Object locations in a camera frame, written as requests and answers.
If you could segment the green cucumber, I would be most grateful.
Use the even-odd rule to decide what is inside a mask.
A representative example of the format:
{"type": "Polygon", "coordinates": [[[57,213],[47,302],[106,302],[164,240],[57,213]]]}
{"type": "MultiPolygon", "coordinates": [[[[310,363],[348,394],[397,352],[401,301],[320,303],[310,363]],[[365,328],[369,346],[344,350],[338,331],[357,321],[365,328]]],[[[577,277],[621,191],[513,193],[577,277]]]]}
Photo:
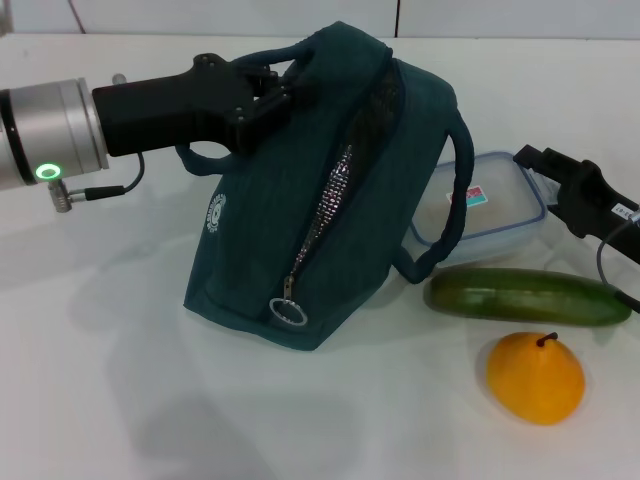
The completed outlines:
{"type": "Polygon", "coordinates": [[[509,268],[458,268],[433,276],[426,305],[489,320],[605,327],[632,314],[612,287],[581,276],[509,268]]]}

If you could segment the clear plastic food container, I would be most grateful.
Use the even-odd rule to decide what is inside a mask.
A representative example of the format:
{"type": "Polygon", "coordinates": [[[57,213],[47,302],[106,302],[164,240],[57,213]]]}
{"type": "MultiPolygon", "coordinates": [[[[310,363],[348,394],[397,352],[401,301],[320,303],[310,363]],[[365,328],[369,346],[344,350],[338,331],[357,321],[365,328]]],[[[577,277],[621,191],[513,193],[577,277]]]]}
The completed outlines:
{"type": "MultiPolygon", "coordinates": [[[[422,195],[403,246],[414,258],[441,236],[450,211],[453,162],[438,165],[422,195]]],[[[487,261],[528,245],[546,219],[546,205],[530,175],[509,152],[475,157],[461,240],[441,268],[487,261]]]]}

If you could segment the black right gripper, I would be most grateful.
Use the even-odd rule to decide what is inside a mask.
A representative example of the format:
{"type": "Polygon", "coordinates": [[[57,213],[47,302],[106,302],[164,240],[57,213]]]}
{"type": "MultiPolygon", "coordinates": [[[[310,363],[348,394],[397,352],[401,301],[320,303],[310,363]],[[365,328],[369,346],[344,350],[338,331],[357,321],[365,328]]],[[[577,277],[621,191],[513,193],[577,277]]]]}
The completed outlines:
{"type": "Polygon", "coordinates": [[[560,180],[557,217],[579,238],[604,240],[640,205],[614,190],[593,162],[577,161],[553,149],[525,145],[514,156],[519,166],[551,180],[560,180]]]}

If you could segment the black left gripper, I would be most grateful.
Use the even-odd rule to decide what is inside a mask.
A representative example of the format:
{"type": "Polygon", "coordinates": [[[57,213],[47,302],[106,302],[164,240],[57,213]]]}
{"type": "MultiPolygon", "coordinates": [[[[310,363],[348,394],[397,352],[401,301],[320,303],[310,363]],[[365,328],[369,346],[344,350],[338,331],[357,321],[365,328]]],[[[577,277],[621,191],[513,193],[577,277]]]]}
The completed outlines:
{"type": "Polygon", "coordinates": [[[92,99],[111,156],[199,141],[255,150],[294,109],[291,94],[271,93],[288,92],[298,80],[269,65],[237,67],[201,54],[184,73],[96,88],[92,99]]]}

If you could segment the orange pear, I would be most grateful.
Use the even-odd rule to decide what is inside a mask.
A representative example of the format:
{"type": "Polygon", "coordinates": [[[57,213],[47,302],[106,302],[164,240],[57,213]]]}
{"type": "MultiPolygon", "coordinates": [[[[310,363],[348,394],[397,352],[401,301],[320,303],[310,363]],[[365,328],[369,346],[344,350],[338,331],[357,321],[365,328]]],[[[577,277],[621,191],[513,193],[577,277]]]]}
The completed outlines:
{"type": "Polygon", "coordinates": [[[489,352],[486,385],[516,417],[549,426],[564,421],[580,406],[586,376],[556,332],[517,332],[501,338],[489,352]]]}

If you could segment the dark teal lunch bag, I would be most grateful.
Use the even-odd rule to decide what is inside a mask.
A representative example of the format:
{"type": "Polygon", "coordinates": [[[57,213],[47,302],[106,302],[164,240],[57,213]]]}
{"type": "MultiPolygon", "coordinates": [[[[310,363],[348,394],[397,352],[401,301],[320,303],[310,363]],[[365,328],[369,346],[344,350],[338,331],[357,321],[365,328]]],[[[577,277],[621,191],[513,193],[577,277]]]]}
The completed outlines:
{"type": "Polygon", "coordinates": [[[461,239],[474,148],[453,88],[342,22],[240,65],[286,63],[304,107],[247,158],[177,152],[220,178],[209,202],[185,307],[221,326],[312,351],[391,270],[425,280],[461,239]],[[441,236],[403,247],[444,145],[455,149],[441,236]]]}

